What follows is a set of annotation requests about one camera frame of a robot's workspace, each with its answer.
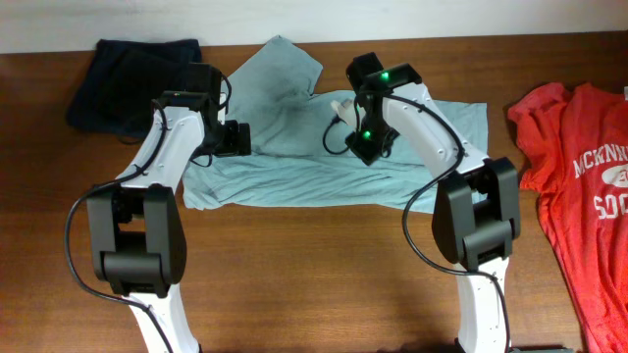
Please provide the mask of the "light grey-green t-shirt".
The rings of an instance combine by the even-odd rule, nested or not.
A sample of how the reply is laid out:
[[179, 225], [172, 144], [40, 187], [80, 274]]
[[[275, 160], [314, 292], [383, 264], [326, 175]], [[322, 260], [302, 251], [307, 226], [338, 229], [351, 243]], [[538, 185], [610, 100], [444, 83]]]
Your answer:
[[255, 207], [332, 207], [378, 204], [402, 209], [431, 180], [402, 137], [388, 158], [366, 166], [341, 147], [349, 126], [331, 121], [332, 102], [350, 90], [318, 94], [322, 65], [275, 36], [229, 77], [228, 119], [250, 126], [252, 152], [200, 158], [183, 176], [183, 202], [197, 210], [228, 204]]

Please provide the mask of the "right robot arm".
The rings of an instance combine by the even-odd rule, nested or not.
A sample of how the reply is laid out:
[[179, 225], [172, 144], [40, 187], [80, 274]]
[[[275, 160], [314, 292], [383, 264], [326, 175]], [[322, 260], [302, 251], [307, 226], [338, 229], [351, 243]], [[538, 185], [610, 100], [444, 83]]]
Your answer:
[[458, 350], [510, 351], [504, 282], [521, 229], [513, 164], [490, 158], [464, 137], [410, 65], [386, 69], [367, 53], [355, 57], [345, 74], [355, 97], [337, 112], [354, 129], [345, 140], [348, 149], [370, 166], [401, 137], [432, 176], [411, 199], [436, 190], [432, 233], [449, 265], [426, 263], [457, 280]]

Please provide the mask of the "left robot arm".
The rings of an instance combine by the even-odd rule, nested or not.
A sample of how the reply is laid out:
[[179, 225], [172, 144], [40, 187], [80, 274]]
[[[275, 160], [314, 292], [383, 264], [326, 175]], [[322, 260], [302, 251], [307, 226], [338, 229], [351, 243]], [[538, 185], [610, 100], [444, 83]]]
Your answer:
[[125, 170], [88, 189], [92, 267], [110, 285], [86, 292], [133, 312], [150, 352], [199, 352], [186, 318], [181, 281], [187, 246], [176, 190], [198, 157], [247, 156], [250, 126], [227, 117], [233, 89], [209, 64], [190, 63], [183, 88], [151, 102], [151, 129]]

